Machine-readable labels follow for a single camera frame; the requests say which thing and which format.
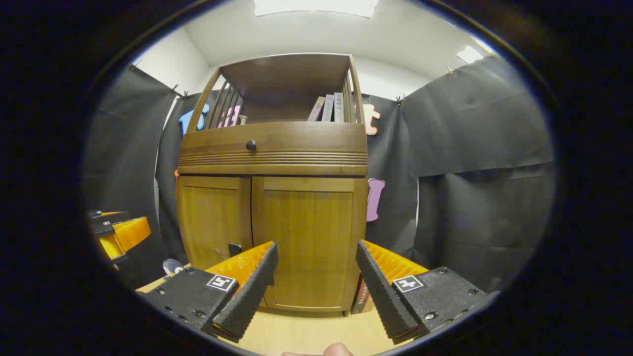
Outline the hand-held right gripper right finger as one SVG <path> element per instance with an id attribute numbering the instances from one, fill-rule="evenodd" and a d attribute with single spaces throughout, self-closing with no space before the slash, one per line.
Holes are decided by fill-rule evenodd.
<path id="1" fill-rule="evenodd" d="M 358 243 L 356 261 L 394 344 L 445 329 L 488 301 L 454 270 L 427 269 L 366 240 Z"/>

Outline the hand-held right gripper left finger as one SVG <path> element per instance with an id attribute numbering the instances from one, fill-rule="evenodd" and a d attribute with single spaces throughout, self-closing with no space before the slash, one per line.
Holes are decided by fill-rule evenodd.
<path id="1" fill-rule="evenodd" d="M 175 322 L 232 342 L 243 338 L 278 264 L 263 243 L 206 270 L 184 268 L 140 297 Z"/>

